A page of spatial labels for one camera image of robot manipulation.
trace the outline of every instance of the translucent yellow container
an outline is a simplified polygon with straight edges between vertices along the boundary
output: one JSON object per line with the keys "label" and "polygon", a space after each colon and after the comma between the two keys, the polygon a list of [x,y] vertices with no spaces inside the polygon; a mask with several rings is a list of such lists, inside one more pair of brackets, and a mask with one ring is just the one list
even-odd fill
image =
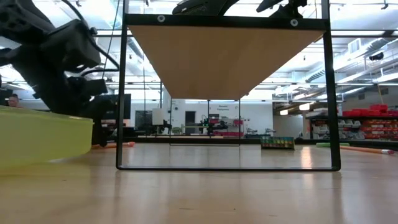
{"label": "translucent yellow container", "polygon": [[0,106],[0,169],[82,155],[92,128],[87,118]]}

